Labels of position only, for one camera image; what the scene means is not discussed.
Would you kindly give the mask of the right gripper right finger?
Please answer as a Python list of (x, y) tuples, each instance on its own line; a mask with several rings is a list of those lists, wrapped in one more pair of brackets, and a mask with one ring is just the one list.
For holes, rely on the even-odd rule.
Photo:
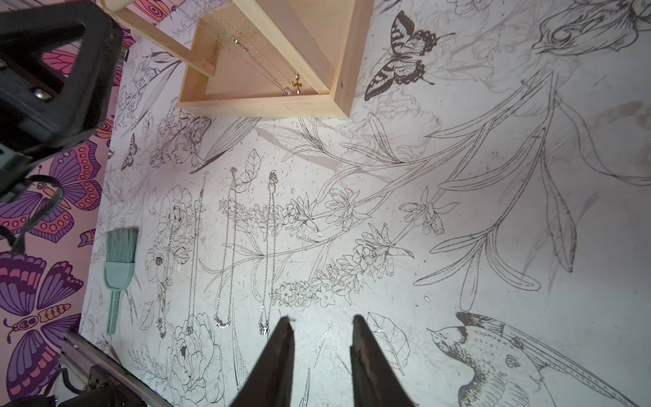
[(355, 407), (415, 406), (361, 315), (354, 317), (349, 349)]

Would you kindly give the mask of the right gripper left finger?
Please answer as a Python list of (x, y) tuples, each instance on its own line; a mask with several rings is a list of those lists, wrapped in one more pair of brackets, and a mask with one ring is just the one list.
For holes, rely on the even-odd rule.
[(295, 355), (290, 319), (279, 320), (253, 371), (231, 407), (291, 405)]

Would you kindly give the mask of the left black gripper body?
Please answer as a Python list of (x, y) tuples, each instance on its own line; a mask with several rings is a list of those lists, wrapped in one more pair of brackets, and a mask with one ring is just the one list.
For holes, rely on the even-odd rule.
[(105, 122), (123, 37), (91, 1), (1, 14), (2, 198)]

